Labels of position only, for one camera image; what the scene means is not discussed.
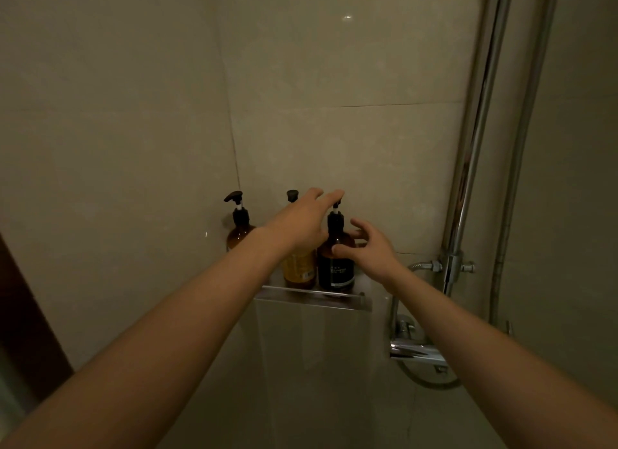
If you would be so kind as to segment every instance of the glass shelf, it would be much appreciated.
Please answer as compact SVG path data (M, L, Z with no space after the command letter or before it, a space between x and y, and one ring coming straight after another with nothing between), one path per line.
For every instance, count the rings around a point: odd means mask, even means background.
M255 299L258 301L306 304L370 313L372 306L371 298L368 297L370 289L371 280L359 269L355 273L354 288L349 293L325 291L317 284L312 289L288 288L283 279L283 273L278 268L273 272L268 283L259 290Z

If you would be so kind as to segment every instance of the metal pole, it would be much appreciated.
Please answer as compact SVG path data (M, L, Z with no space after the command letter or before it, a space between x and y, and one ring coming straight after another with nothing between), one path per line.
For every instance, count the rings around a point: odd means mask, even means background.
M535 106L539 81L541 80L541 72L543 71L543 63L545 62L545 53L547 52L551 25L554 20L554 13L556 12L556 4L557 0L545 0L543 5L543 17L541 18L537 43L535 45L535 51L532 63L530 65L530 74L528 77L526 94L521 106L521 115L517 126L513 155L511 156L509 182L504 200L504 208L502 209L500 238L498 241L498 249L496 251L494 270L491 278L490 324L494 326L498 324L500 281L502 280L502 269L504 268L506 249L509 245L510 225L513 220L515 198L517 196L517 185L519 182L519 174L521 172L521 162L523 160L523 150L526 145L526 137L528 135L530 119Z
M491 6L491 1L488 0L488 6ZM490 15L491 10L488 8L488 16L484 20L484 33L480 39L479 53L476 57L440 258L443 273L438 282L438 287L447 296L451 295L453 284L457 281L461 271L463 258L461 243L464 237L472 186L490 109L491 93L498 70L500 48L506 30L510 3L511 0L497 0L494 10L495 16Z

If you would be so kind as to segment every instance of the forearm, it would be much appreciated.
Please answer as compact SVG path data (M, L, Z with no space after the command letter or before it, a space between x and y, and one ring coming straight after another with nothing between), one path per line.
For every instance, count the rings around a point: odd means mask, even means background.
M436 343L509 447L618 446L615 411L407 269L387 289Z
M258 228L146 314L1 446L154 446L186 404L286 247Z

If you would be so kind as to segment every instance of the brown bottle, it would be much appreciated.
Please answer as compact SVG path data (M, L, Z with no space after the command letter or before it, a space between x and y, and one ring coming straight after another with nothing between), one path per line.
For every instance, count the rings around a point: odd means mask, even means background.
M226 241L228 250L238 246L239 242L255 229L255 226L249 224L249 212L242 206L242 192L232 192L223 201L229 202L230 200L234 201L236 205L240 205L240 208L236 207L232 212L232 218L236 227L228 234L228 240Z
M349 258L335 258L332 254L335 244L356 247L354 239L344 232L344 215L337 210L340 203L332 206L328 215L328 239L318 248L318 281L329 291L348 291L354 286L354 262Z
M287 201L298 200L298 191L287 192ZM315 251L295 252L281 264L283 278L289 288L309 289L315 284Z

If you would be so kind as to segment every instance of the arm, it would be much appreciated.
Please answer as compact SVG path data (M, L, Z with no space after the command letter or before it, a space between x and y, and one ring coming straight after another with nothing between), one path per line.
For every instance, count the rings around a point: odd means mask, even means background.
M168 296L41 404L0 449L148 448L173 424L244 309L343 196L310 189L219 262Z
M352 237L368 243L334 246L335 255L352 258L404 303L509 447L618 447L613 408L419 279L369 223L351 222L361 228Z

